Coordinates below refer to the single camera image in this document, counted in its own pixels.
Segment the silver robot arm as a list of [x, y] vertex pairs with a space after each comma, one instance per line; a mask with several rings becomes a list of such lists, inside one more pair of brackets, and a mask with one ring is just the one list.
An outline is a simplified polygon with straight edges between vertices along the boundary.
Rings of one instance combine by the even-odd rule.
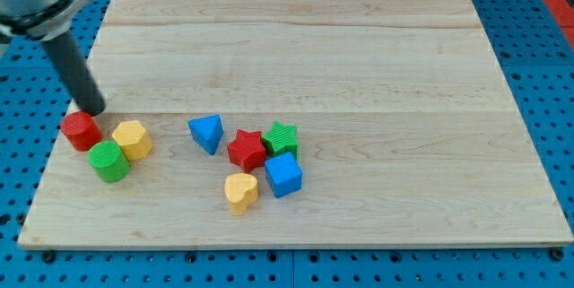
[[76, 106], [98, 116], [104, 96], [71, 33], [73, 18], [93, 0], [1, 0], [1, 46], [25, 36], [40, 43]]

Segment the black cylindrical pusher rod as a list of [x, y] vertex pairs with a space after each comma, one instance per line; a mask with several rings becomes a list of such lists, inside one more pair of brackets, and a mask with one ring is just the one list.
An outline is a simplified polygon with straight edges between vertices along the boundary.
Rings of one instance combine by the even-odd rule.
[[73, 34], [67, 31], [53, 39], [41, 41], [40, 45], [77, 107], [92, 117], [101, 114], [106, 108], [105, 99]]

